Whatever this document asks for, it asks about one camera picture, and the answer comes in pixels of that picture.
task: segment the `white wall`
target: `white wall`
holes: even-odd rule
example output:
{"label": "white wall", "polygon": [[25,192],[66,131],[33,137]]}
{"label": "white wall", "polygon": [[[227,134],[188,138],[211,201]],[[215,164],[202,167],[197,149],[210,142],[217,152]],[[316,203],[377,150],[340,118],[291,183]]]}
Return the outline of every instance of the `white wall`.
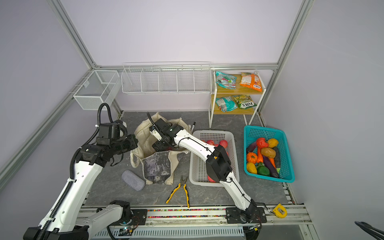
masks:
{"label": "white wall", "polygon": [[275,63],[302,0],[62,0],[97,64]]}
{"label": "white wall", "polygon": [[298,203],[320,239],[384,229],[384,2],[316,0],[262,111],[287,134]]}
{"label": "white wall", "polygon": [[[36,227],[55,203],[69,178],[71,158],[94,133],[97,111],[85,111],[73,102],[9,184],[0,192],[2,239],[22,239]],[[101,121],[108,122],[107,112]]]}
{"label": "white wall", "polygon": [[0,168],[87,67],[45,0],[0,2]]}
{"label": "white wall", "polygon": [[[259,70],[261,79],[267,86],[273,71]],[[224,71],[228,74],[241,74],[241,71]],[[252,95],[258,103],[261,95]],[[124,111],[207,111],[209,108],[210,94],[144,94],[127,95],[119,92],[116,100]]]}

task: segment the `table surface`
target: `table surface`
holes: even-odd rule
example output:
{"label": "table surface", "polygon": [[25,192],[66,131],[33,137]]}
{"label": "table surface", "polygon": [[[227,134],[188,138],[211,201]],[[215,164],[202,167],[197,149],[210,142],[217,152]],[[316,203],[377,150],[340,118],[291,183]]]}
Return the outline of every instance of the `table surface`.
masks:
{"label": "table surface", "polygon": [[[196,122],[195,130],[209,129],[207,112],[161,112],[161,116],[170,120],[182,118],[187,124]],[[125,112],[122,120],[127,123],[129,133],[133,133],[136,127],[147,119],[145,112]],[[230,131],[235,137],[237,161],[239,167],[240,185],[244,191],[255,200],[266,204],[288,204],[288,200],[280,182],[264,180],[249,176],[244,171],[244,118],[241,115],[217,115],[213,119],[212,130]],[[91,187],[89,196],[85,202],[86,206],[103,207],[113,200],[124,200],[131,203],[132,207],[150,206],[180,206],[186,205],[186,196],[183,189],[178,190],[169,204],[165,201],[172,190],[179,183],[181,175],[189,176],[190,153],[177,155],[179,164],[174,172],[174,184],[152,184],[146,185],[140,192],[135,191],[121,180],[121,174],[129,169],[143,179],[142,165],[133,168],[130,163],[129,153],[124,155],[123,161],[110,167],[109,164],[97,176]],[[206,187],[194,185],[187,181],[189,202],[191,206],[198,205],[234,205],[234,202],[224,187]]]}

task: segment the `yellow and black pliers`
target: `yellow and black pliers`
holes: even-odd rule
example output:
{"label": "yellow and black pliers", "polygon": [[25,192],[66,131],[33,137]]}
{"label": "yellow and black pliers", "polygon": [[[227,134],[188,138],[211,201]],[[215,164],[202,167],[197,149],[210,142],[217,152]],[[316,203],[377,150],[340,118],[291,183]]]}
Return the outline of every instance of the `yellow and black pliers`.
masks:
{"label": "yellow and black pliers", "polygon": [[172,196],[175,194],[175,192],[181,187],[181,185],[183,185],[185,194],[187,195],[187,206],[188,206],[188,208],[189,208],[189,196],[188,196],[188,190],[187,190],[187,178],[188,178],[188,177],[186,177],[185,180],[183,180],[183,176],[181,176],[179,185],[178,185],[178,186],[172,191],[172,193],[169,195],[169,198],[168,198],[168,200],[166,201],[166,204],[169,203],[169,200],[172,198]]}

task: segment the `small orange pumpkin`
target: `small orange pumpkin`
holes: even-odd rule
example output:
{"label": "small orange pumpkin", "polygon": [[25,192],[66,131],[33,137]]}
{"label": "small orange pumpkin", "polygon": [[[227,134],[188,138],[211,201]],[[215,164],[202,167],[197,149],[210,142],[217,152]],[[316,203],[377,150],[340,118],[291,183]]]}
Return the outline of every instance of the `small orange pumpkin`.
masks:
{"label": "small orange pumpkin", "polygon": [[256,160],[257,160],[256,153],[254,153],[254,152],[247,153],[247,162],[251,162],[251,163],[255,164]]}

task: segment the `purple eggplant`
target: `purple eggplant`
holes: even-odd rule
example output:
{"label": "purple eggplant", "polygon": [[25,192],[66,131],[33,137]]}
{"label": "purple eggplant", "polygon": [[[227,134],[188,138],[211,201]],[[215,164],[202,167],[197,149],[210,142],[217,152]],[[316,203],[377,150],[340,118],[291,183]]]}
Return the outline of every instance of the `purple eggplant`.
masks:
{"label": "purple eggplant", "polygon": [[256,142],[252,143],[251,145],[249,145],[246,149],[247,153],[249,152],[253,152],[255,150],[255,148],[257,147],[256,145]]}
{"label": "purple eggplant", "polygon": [[263,156],[264,165],[269,169],[269,172],[271,173],[271,177],[279,178],[279,174],[276,171],[276,168],[272,165],[271,161],[269,161],[269,158],[266,156]]}

